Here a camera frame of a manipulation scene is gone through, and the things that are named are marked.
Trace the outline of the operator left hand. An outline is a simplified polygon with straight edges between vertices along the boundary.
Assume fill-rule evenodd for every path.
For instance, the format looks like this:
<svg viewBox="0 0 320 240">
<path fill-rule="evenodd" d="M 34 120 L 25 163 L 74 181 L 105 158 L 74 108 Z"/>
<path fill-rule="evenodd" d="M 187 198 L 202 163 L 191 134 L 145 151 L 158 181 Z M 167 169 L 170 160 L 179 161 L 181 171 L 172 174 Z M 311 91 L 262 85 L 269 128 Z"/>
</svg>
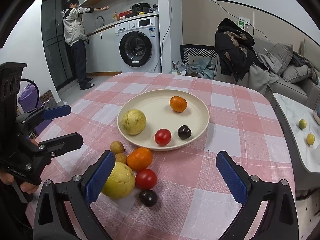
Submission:
<svg viewBox="0 0 320 240">
<path fill-rule="evenodd" d="M 9 173 L 7 173 L 4 170 L 1 170 L 0 179 L 6 185 L 10 185 L 10 184 L 15 182 L 14 176 L 9 174 Z M 39 185 L 33 185 L 33 184 L 28 183 L 28 182 L 23 182 L 20 185 L 21 191 L 22 192 L 26 192 L 28 194 L 33 194 L 34 192 L 37 191 L 38 188 L 39 188 Z"/>
</svg>

